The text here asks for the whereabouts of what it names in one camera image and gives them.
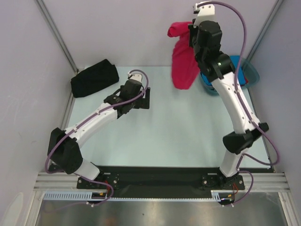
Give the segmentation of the pink t shirt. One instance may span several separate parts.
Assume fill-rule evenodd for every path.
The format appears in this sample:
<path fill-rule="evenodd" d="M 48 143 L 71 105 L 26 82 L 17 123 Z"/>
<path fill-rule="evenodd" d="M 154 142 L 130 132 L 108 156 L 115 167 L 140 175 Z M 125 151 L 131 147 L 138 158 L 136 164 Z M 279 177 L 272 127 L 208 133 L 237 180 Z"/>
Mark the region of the pink t shirt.
<path fill-rule="evenodd" d="M 200 72 L 193 48 L 189 46 L 189 24 L 190 22 L 174 22 L 167 31 L 168 37 L 179 38 L 172 53 L 171 78 L 174 87 L 180 90 L 190 89 Z"/>

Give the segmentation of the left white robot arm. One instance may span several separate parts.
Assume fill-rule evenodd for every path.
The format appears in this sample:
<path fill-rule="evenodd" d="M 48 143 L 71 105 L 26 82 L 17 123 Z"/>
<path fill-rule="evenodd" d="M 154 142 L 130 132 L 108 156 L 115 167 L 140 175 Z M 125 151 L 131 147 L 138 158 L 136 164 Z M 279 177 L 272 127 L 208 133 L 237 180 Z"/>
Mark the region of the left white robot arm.
<path fill-rule="evenodd" d="M 77 174 L 87 178 L 93 188 L 103 185 L 100 169 L 82 157 L 80 148 L 98 130 L 119 119 L 133 108 L 142 108 L 144 92 L 140 81 L 129 79 L 106 97 L 103 103 L 88 117 L 64 130 L 55 128 L 50 134 L 47 161 L 51 160 L 66 174 Z"/>

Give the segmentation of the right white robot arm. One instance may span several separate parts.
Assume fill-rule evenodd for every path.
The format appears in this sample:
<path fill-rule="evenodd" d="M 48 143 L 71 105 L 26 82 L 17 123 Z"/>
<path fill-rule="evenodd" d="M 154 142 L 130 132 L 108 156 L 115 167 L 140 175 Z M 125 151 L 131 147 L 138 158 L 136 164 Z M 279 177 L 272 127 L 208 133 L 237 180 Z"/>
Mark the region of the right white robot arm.
<path fill-rule="evenodd" d="M 235 77 L 235 66 L 221 48 L 222 31 L 217 22 L 205 20 L 198 25 L 190 24 L 189 46 L 200 69 L 221 97 L 232 121 L 233 132 L 222 139 L 226 153 L 219 167 L 217 184 L 228 189 L 238 175 L 241 157 L 261 137 L 261 131 L 268 131 L 267 123 L 252 114 L 244 93 Z"/>

